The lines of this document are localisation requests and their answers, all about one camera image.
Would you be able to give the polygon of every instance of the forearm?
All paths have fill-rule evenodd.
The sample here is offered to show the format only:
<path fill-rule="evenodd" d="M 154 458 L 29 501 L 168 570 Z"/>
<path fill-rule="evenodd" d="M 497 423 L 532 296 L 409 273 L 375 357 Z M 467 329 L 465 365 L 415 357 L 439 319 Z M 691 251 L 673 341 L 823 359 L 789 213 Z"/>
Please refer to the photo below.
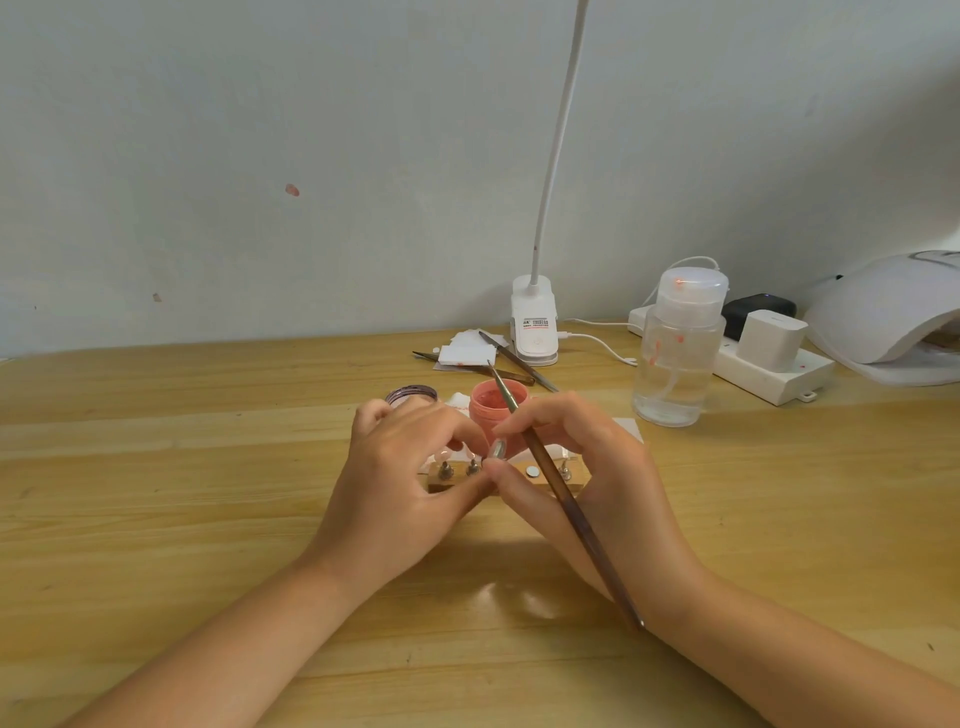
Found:
<path fill-rule="evenodd" d="M 64 728 L 253 726 L 355 607 L 319 567 L 287 567 Z"/>
<path fill-rule="evenodd" d="M 778 728 L 947 726 L 960 692 L 720 579 L 665 636 Z"/>

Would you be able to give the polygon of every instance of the white cable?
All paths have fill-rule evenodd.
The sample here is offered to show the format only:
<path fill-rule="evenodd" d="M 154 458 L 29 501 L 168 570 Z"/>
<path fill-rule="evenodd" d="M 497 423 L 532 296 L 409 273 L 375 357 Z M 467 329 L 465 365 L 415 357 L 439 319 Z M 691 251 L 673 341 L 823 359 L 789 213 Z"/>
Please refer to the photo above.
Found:
<path fill-rule="evenodd" d="M 564 145 L 566 119 L 570 115 L 573 85 L 577 81 L 577 68 L 580 65 L 580 46 L 583 45 L 584 41 L 584 21 L 587 19 L 588 3 L 589 0 L 578 0 L 577 16 L 573 21 L 573 45 L 570 48 L 570 60 L 566 65 L 564 94 L 560 98 L 560 116 L 557 117 L 557 129 L 553 132 L 553 148 L 550 150 L 550 161 L 546 167 L 546 180 L 543 182 L 543 194 L 540 197 L 540 213 L 537 216 L 537 232 L 534 235 L 534 264 L 530 270 L 531 287 L 537 285 L 537 281 L 540 280 L 540 238 L 543 236 L 546 212 L 550 207 L 550 195 L 553 194 L 553 179 L 557 174 L 560 148 Z"/>
<path fill-rule="evenodd" d="M 680 260 L 675 260 L 674 262 L 670 263 L 670 265 L 666 267 L 666 270 L 670 270 L 674 266 L 680 265 L 681 263 L 686 263 L 688 260 L 709 260 L 711 263 L 713 263 L 713 270 L 715 271 L 720 270 L 720 263 L 718 263 L 716 260 L 711 258 L 709 255 L 691 255 L 690 257 L 682 257 Z M 657 283 L 654 285 L 654 289 L 650 291 L 650 295 L 643 300 L 643 303 L 640 304 L 639 308 L 642 308 L 643 306 L 648 304 L 650 302 L 650 299 L 652 299 L 654 296 L 657 295 L 658 288 L 660 288 L 660 279 L 657 279 Z"/>
<path fill-rule="evenodd" d="M 575 321 L 578 324 L 590 324 L 592 327 L 625 327 L 626 321 L 584 321 L 584 319 L 564 319 L 564 321 Z"/>
<path fill-rule="evenodd" d="M 592 339 L 597 344 L 602 346 L 608 352 L 613 354 L 618 361 L 622 361 L 624 364 L 629 364 L 632 367 L 636 366 L 636 359 L 632 356 L 620 356 L 617 352 L 610 348 L 610 345 L 607 344 L 603 339 L 598 339 L 596 336 L 590 336 L 588 333 L 573 333 L 571 331 L 557 331 L 558 339 Z"/>

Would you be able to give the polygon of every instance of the left hand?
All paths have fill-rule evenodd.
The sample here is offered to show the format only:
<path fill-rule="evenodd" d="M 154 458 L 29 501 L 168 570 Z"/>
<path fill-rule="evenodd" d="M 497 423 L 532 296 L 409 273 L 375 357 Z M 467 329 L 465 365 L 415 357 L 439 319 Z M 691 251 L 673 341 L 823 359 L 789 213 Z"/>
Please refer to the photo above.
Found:
<path fill-rule="evenodd" d="M 427 457 L 464 443 L 488 451 L 480 425 L 440 402 L 362 404 L 347 463 L 301 560 L 328 570 L 358 602 L 410 569 L 493 491 L 482 471 L 442 493 L 423 490 L 417 470 Z"/>

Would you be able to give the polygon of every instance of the fingernail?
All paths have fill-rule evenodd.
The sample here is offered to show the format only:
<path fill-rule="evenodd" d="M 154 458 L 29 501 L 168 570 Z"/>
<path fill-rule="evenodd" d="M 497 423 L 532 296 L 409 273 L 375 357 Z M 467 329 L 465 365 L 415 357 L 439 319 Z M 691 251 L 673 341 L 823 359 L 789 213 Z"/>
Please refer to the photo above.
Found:
<path fill-rule="evenodd" d="M 494 460 L 503 460 L 503 456 L 507 454 L 507 441 L 506 440 L 494 440 L 493 444 L 490 446 L 490 454 L 487 457 L 491 457 Z"/>

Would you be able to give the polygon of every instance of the clear plastic bottle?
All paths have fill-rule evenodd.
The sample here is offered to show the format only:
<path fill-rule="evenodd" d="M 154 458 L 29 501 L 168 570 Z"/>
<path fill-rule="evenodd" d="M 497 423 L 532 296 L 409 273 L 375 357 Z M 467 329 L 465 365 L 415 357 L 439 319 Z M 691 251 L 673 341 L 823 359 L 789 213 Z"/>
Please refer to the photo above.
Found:
<path fill-rule="evenodd" d="M 636 366 L 634 411 L 666 427 L 693 425 L 707 396 L 730 282 L 709 268 L 671 268 L 647 311 Z"/>

